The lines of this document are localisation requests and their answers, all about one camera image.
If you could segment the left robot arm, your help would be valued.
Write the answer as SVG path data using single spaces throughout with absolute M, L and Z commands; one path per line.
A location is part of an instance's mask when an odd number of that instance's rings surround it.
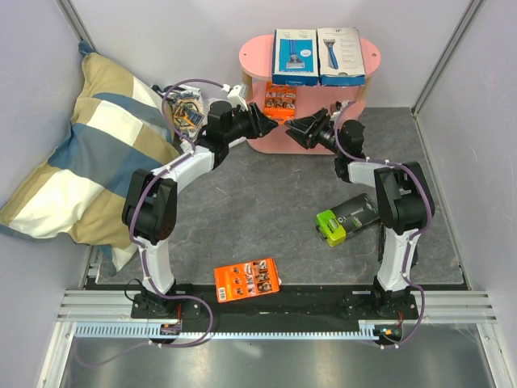
M 152 171 L 136 170 L 131 178 L 122 221 L 137 245 L 143 270 L 143 285 L 153 295 L 149 308 L 160 318 L 177 309 L 177 298 L 169 293 L 174 285 L 168 238 L 177 221 L 179 193 L 196 179 L 220 166 L 238 139 L 268 135 L 278 123 L 262 113 L 256 103 L 235 108 L 225 101 L 212 103 L 207 124 L 193 149 Z

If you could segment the green black razor pack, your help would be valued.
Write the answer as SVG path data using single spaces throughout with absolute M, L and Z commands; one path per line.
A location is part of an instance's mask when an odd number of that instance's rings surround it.
M 316 216 L 316 231 L 330 247 L 336 247 L 355 232 L 379 221 L 374 201 L 366 193 L 359 194 Z

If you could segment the blue razor box clear front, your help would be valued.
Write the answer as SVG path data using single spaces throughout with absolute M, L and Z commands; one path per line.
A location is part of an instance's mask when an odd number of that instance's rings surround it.
M 288 86 L 318 84 L 317 32 L 314 29 L 275 30 L 271 81 Z

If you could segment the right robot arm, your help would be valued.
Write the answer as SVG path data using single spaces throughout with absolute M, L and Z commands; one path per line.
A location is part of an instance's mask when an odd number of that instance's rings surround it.
M 374 188 L 385 244 L 381 266 L 370 297 L 372 313 L 388 318 L 413 284 L 410 269 L 420 235 L 435 213 L 435 204 L 419 162 L 375 160 L 364 154 L 364 126 L 346 120 L 338 127 L 328 110 L 288 120 L 286 134 L 305 149 L 317 145 L 336 153 L 334 170 L 347 183 Z

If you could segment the white blue razor box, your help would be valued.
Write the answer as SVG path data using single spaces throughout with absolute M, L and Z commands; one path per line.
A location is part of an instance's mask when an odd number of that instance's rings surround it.
M 319 80 L 322 86 L 362 86 L 366 82 L 359 31 L 355 27 L 317 29 Z

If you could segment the orange razor box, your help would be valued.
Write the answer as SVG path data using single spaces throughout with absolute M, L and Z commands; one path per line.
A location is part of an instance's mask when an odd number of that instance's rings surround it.
M 296 113 L 296 87 L 267 82 L 263 113 L 279 123 L 293 119 Z
M 219 267 L 214 276 L 219 303 L 278 293 L 281 286 L 272 258 Z

